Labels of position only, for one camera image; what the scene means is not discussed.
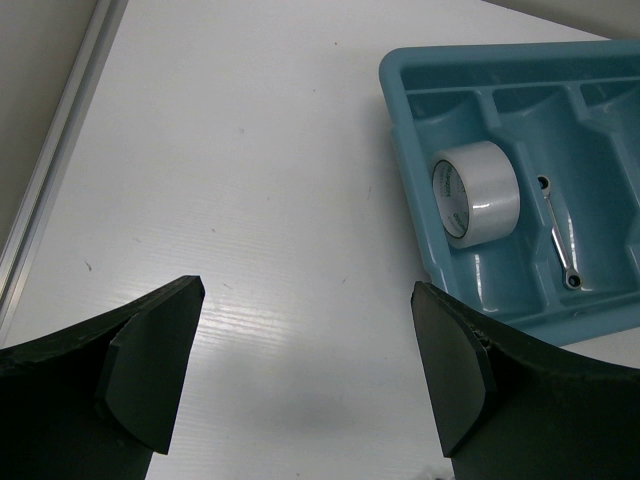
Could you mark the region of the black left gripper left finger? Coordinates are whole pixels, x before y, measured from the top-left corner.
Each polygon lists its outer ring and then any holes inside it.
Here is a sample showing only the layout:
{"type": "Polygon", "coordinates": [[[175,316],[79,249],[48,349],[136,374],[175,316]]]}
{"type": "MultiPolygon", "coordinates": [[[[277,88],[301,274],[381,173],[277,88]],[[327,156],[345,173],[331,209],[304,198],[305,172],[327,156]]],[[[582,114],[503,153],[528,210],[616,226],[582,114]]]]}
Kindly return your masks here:
{"type": "Polygon", "coordinates": [[[145,478],[170,448],[204,297],[182,276],[2,349],[2,478],[145,478]]]}

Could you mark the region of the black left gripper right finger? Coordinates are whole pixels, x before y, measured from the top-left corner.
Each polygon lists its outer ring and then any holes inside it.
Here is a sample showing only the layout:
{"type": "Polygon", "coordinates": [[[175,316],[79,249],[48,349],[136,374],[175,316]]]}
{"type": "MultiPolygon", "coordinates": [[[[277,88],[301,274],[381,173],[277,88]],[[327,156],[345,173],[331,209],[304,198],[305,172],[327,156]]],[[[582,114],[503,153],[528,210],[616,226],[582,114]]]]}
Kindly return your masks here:
{"type": "Polygon", "coordinates": [[[576,354],[418,282],[411,309],[458,479],[635,479],[639,372],[576,354]]]}

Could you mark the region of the small silver ratchet wrench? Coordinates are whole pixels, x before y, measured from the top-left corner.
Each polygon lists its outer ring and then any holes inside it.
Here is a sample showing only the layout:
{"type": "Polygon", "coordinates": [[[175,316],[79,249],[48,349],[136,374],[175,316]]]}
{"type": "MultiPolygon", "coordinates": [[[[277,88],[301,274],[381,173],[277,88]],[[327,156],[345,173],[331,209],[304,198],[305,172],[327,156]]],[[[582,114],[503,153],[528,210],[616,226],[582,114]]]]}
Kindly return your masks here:
{"type": "Polygon", "coordinates": [[[569,256],[569,251],[565,245],[558,220],[551,199],[552,185],[550,179],[546,175],[538,175],[539,183],[543,198],[546,202],[549,216],[551,219],[551,238],[558,256],[559,264],[562,271],[562,282],[568,290],[579,290],[582,287],[582,277],[569,256]]]}

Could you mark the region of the white tape roll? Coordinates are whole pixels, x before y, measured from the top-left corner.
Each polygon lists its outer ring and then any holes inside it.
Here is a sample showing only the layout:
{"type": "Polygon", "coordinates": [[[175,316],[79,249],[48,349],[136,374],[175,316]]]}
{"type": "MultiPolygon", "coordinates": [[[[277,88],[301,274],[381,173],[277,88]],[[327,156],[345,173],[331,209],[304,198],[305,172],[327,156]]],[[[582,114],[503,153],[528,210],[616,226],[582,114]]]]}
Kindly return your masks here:
{"type": "Polygon", "coordinates": [[[520,215],[520,189],[511,161],[495,143],[441,150],[430,161],[436,206],[456,249],[510,235],[520,215]]]}

